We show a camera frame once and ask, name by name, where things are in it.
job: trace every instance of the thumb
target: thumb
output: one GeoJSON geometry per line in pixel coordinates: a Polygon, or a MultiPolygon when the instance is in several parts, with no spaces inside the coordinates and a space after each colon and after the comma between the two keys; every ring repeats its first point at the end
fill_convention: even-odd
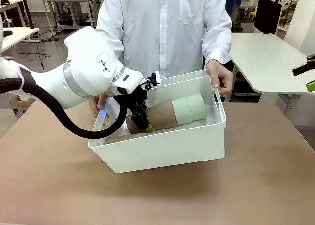
{"type": "Polygon", "coordinates": [[[106,99],[107,99],[107,95],[106,94],[100,94],[99,95],[99,100],[98,100],[98,103],[97,103],[97,108],[99,110],[102,110],[105,107],[106,99]]]}
{"type": "Polygon", "coordinates": [[[219,75],[215,68],[209,70],[212,88],[218,88],[220,86],[219,75]]]}

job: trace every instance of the computer monitor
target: computer monitor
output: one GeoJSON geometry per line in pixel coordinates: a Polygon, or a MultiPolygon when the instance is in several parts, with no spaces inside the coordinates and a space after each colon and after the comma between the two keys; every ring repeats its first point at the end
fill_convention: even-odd
{"type": "Polygon", "coordinates": [[[264,34],[275,34],[277,31],[281,4],[271,0],[259,0],[254,27],[264,34]]]}

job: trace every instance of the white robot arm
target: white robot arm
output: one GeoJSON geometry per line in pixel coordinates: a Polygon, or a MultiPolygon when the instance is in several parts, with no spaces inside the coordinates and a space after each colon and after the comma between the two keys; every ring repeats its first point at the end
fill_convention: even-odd
{"type": "Polygon", "coordinates": [[[140,72],[124,67],[92,27],[76,31],[64,42],[68,48],[67,62],[46,73],[33,72],[15,61],[0,58],[0,93],[23,91],[34,96],[45,103],[65,127],[84,138],[111,135],[124,122],[127,108],[140,128],[149,127],[144,101],[146,91],[158,84],[155,75],[144,78],[140,72]],[[120,114],[103,132],[80,129],[64,112],[104,91],[116,96],[120,114]]]}

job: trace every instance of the person's right hand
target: person's right hand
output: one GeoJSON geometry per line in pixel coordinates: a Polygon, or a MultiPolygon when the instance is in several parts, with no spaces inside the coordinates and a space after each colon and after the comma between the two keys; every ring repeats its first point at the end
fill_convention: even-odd
{"type": "Polygon", "coordinates": [[[89,106],[92,111],[93,117],[97,118],[99,111],[105,107],[105,102],[108,98],[106,93],[102,93],[94,98],[89,99],[89,106]]]}

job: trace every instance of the light green paper roll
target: light green paper roll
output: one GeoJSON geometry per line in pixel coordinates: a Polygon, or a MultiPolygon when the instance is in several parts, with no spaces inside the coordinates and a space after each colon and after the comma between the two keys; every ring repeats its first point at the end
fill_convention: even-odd
{"type": "Polygon", "coordinates": [[[207,117],[207,109],[200,93],[172,101],[178,125],[207,117]]]}

